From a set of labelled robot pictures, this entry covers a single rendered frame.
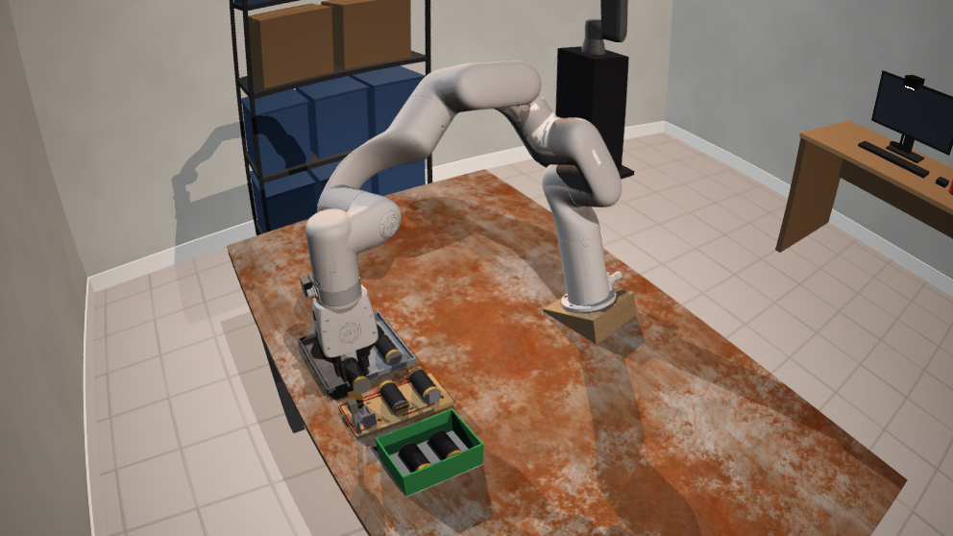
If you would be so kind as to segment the green open-top box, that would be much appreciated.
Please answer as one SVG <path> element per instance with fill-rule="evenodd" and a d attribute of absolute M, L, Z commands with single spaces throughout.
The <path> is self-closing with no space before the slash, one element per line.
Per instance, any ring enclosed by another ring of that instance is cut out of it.
<path fill-rule="evenodd" d="M 439 430 L 462 452 L 443 460 L 429 442 L 431 434 Z M 483 443 L 452 408 L 375 439 L 380 461 L 406 497 L 483 465 Z M 412 472 L 400 456 L 400 449 L 408 443 L 415 443 L 432 465 Z"/>

